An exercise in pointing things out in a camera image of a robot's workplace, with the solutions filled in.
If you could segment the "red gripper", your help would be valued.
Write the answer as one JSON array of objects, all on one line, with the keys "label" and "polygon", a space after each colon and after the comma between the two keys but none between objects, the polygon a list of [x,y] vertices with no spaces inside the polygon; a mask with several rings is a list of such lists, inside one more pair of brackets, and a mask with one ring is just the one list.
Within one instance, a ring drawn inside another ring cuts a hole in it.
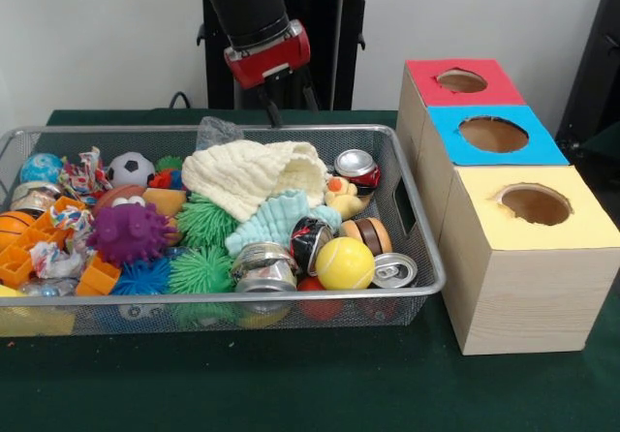
[{"label": "red gripper", "polygon": [[311,72],[308,67],[303,67],[309,63],[310,57],[309,38],[301,22],[291,22],[283,35],[265,44],[244,50],[232,46],[225,49],[225,61],[240,86],[243,89],[258,86],[259,100],[274,129],[281,128],[283,120],[279,108],[262,84],[281,71],[297,70],[306,107],[312,112],[320,110]]}]

